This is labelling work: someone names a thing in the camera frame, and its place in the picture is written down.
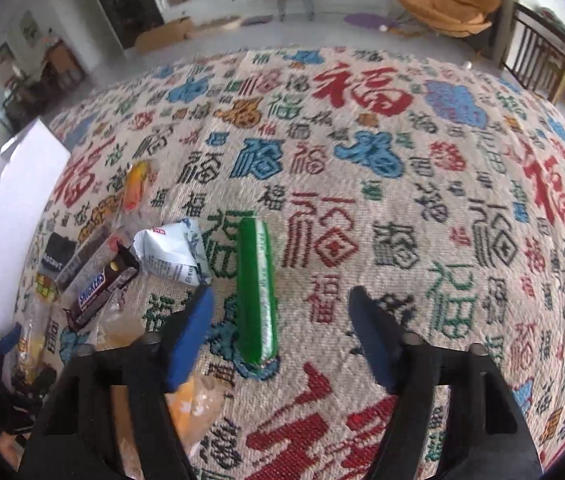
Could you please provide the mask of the clear wrapped dark snack bar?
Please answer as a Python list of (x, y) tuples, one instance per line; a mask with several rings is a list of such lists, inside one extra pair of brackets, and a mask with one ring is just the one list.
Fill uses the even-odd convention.
[(77, 277), (77, 274), (88, 263), (88, 260), (95, 255), (95, 252), (104, 244), (111, 234), (110, 226), (98, 226), (98, 228), (84, 240), (80, 247), (76, 249), (73, 257), (66, 266), (60, 271), (56, 278), (56, 285), (59, 292), (64, 292)]

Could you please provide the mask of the cardboard box on floor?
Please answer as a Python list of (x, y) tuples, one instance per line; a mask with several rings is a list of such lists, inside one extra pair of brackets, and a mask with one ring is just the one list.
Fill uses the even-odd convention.
[(192, 29), (194, 22), (189, 16), (177, 18), (140, 34), (135, 41), (135, 49), (139, 54), (161, 50), (186, 40)]

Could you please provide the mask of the bagged bread loaf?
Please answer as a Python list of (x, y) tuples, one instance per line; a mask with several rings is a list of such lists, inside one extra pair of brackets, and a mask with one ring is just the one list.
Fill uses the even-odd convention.
[(115, 450), (124, 474), (144, 479), (194, 479), (185, 445), (173, 422), (160, 370), (162, 328), (129, 346), (99, 352), (110, 387)]

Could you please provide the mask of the orange lounge chair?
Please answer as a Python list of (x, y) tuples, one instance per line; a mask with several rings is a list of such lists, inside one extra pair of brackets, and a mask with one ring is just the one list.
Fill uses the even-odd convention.
[(453, 38), (479, 35), (491, 28), (489, 17), (503, 0), (397, 0), (413, 18)]

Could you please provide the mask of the green sausage snack stick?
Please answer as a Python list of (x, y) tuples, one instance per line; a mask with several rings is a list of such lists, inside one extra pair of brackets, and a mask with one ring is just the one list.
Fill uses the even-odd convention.
[(237, 344), (244, 362), (263, 366), (278, 354), (277, 298), (266, 223), (243, 218), (237, 242)]

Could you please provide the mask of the snickers chocolate bar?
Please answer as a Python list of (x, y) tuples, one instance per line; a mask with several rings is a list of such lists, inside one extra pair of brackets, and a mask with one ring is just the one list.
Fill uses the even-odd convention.
[(115, 290), (123, 289), (136, 278), (140, 269), (138, 259), (121, 243), (116, 244), (116, 248), (116, 255), (90, 279), (66, 309), (70, 330), (78, 332), (84, 328)]

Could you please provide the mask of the yellow snack packet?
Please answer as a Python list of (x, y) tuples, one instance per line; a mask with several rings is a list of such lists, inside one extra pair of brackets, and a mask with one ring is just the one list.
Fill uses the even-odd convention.
[(47, 331), (59, 298), (56, 282), (47, 274), (37, 272), (25, 294), (17, 356), (17, 376), (29, 386), (42, 369)]

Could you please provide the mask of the purple floor mat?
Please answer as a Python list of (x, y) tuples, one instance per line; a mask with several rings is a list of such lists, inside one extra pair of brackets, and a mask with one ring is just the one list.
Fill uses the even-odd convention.
[(390, 20), (386, 16), (372, 13), (352, 13), (346, 14), (345, 23), (364, 29), (380, 30), (380, 32), (388, 32), (396, 26), (394, 20)]

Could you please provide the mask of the white silver snack packet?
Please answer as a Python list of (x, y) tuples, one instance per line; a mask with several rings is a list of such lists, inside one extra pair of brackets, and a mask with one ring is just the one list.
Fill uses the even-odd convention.
[(188, 286), (209, 285), (211, 269), (197, 220), (183, 218), (135, 234), (133, 250), (141, 269)]

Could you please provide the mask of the orange candy packet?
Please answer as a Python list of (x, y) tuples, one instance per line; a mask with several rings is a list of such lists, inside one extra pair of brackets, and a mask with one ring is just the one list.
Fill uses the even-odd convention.
[(138, 160), (127, 171), (122, 198), (122, 211), (129, 214), (138, 209), (156, 180), (158, 166), (153, 159)]

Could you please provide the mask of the white storage box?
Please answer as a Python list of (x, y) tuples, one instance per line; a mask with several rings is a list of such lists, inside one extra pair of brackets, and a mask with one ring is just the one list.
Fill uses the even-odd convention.
[(11, 330), (26, 256), (69, 158), (40, 118), (0, 150), (0, 336)]

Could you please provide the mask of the dark wooden side table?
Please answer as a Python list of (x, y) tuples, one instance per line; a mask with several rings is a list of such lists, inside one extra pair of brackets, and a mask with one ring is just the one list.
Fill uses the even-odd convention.
[(501, 66), (524, 89), (552, 104), (565, 101), (565, 27), (548, 9), (536, 11), (516, 1)]

